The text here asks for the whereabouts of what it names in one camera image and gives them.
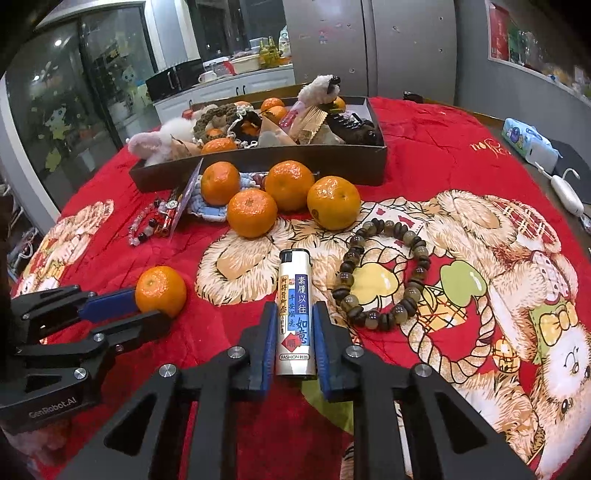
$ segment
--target red blanket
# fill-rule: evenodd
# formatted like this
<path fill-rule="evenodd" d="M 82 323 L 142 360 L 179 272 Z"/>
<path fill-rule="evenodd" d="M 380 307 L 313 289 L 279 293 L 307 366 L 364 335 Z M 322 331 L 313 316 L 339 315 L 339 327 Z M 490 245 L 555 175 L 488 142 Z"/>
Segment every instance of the red blanket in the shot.
<path fill-rule="evenodd" d="M 437 105 L 371 104 L 388 162 L 382 186 L 359 187 L 359 220 L 405 222 L 427 241 L 432 266 L 416 317 L 393 332 L 352 335 L 387 361 L 429 363 L 540 478 L 550 478 L 591 425 L 591 300 L 580 294 L 589 286 L 586 256 L 519 161 L 474 118 Z M 310 250 L 314 297 L 344 325 L 330 289 L 350 232 L 326 232 L 298 216 L 247 241 L 225 223 L 191 220 L 171 241 L 130 247 L 129 225 L 157 197 L 135 188 L 128 170 L 136 160 L 123 149 L 80 189 L 18 285 L 19 293 L 74 283 L 104 293 L 169 265 L 191 287 L 170 334 L 118 357 L 103 403 L 74 418 L 68 458 L 160 365 L 206 362 L 258 323 L 264 301 L 275 296 L 283 248 Z M 401 298 L 410 258 L 392 239 L 368 242 L 353 287 L 366 309 Z M 91 328 L 81 322 L 50 341 L 78 340 Z M 238 478 L 352 478 L 350 449 L 343 458 L 351 432 L 350 405 L 328 406 L 316 382 L 276 382 L 262 404 L 239 408 Z M 43 473 L 53 479 L 59 470 Z"/>

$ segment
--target brown box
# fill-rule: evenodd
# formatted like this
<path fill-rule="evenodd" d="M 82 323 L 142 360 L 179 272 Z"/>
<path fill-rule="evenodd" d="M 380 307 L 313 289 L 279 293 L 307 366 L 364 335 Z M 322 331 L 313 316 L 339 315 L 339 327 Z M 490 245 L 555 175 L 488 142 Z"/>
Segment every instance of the brown box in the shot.
<path fill-rule="evenodd" d="M 361 118 L 370 118 L 379 128 L 378 119 L 365 97 L 343 96 L 349 110 Z M 286 106 L 296 98 L 283 99 Z M 217 105 L 229 100 L 215 102 Z M 262 102 L 253 102 L 260 108 Z M 144 167 L 145 160 L 139 160 L 129 171 L 138 190 L 159 192 L 185 184 L 197 164 L 203 158 L 202 171 L 217 161 L 228 161 L 238 171 L 257 172 L 269 169 L 284 160 L 297 160 L 321 177 L 337 175 L 358 185 L 380 185 L 384 179 L 387 147 L 366 147 L 361 145 L 293 145 L 290 147 L 250 148 L 229 152 L 211 153 L 198 157 L 171 160 L 158 165 Z"/>

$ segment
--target glass door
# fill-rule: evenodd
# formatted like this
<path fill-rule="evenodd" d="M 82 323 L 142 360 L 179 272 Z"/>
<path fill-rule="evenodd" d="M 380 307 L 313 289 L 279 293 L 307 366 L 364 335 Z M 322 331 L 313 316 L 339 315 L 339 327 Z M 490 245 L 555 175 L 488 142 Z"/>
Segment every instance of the glass door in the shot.
<path fill-rule="evenodd" d="M 87 80 L 75 22 L 24 44 L 6 73 L 20 141 L 60 210 L 117 153 Z"/>
<path fill-rule="evenodd" d="M 156 68 L 142 15 L 129 7 L 82 16 L 84 60 L 122 145 L 160 125 L 145 84 Z"/>

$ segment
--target cabinet handle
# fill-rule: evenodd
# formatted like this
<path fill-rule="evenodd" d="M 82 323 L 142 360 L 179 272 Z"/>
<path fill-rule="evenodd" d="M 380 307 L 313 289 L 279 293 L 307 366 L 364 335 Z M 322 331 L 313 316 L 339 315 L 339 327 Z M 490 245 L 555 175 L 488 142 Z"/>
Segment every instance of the cabinet handle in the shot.
<path fill-rule="evenodd" d="M 170 85 L 170 88 L 172 88 L 172 90 L 174 90 L 173 80 L 170 77 L 170 72 L 166 72 L 166 76 L 168 77 L 168 84 Z"/>

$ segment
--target plastic bag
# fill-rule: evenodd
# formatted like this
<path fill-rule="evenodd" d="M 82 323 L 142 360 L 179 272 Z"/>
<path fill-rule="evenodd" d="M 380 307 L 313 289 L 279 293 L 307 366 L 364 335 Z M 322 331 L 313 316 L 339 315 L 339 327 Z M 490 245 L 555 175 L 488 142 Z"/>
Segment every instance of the plastic bag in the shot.
<path fill-rule="evenodd" d="M 287 33 L 287 25 L 279 33 L 279 51 L 283 58 L 291 57 L 290 36 Z"/>
<path fill-rule="evenodd" d="M 289 145 L 296 145 L 296 142 L 294 142 L 279 126 L 263 116 L 258 146 L 287 147 Z"/>

